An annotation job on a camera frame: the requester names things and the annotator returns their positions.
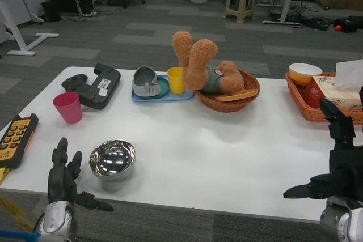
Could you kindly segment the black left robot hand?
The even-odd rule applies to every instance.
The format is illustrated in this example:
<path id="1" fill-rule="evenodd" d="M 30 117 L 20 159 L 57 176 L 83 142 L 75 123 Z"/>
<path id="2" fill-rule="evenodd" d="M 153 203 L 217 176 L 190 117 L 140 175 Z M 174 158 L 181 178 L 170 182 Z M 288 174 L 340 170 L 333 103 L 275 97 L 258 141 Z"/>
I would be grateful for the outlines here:
<path id="1" fill-rule="evenodd" d="M 88 192 L 78 193 L 76 179 L 81 172 L 82 153 L 77 151 L 71 161 L 67 155 L 68 141 L 61 138 L 57 148 L 53 150 L 53 167 L 48 176 L 48 201 L 68 201 L 72 205 L 80 205 L 88 209 L 113 212 L 114 208 L 106 202 L 95 199 Z"/>

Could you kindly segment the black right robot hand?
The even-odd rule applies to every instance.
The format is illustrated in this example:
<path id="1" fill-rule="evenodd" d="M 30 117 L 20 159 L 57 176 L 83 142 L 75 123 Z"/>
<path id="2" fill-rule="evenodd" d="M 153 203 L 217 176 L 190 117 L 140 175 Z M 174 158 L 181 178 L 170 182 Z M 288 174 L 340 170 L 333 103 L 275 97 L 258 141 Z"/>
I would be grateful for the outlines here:
<path id="1" fill-rule="evenodd" d="M 362 146 L 355 146 L 353 120 L 326 98 L 319 101 L 320 110 L 330 122 L 330 137 L 335 141 L 330 151 L 329 173 L 310 179 L 283 193 L 284 198 L 326 199 L 332 196 L 362 201 Z"/>

